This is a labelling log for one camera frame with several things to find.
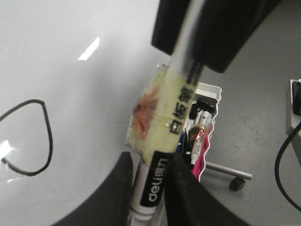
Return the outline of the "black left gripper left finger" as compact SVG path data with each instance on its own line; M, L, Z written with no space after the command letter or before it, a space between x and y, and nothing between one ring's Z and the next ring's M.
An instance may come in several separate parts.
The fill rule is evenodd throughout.
M133 182L133 161L122 152L102 184L55 226L126 226Z

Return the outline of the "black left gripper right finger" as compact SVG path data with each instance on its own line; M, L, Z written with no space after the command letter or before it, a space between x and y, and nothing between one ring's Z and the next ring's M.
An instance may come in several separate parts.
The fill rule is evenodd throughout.
M199 183L178 154L173 154L165 187L169 226L247 226Z

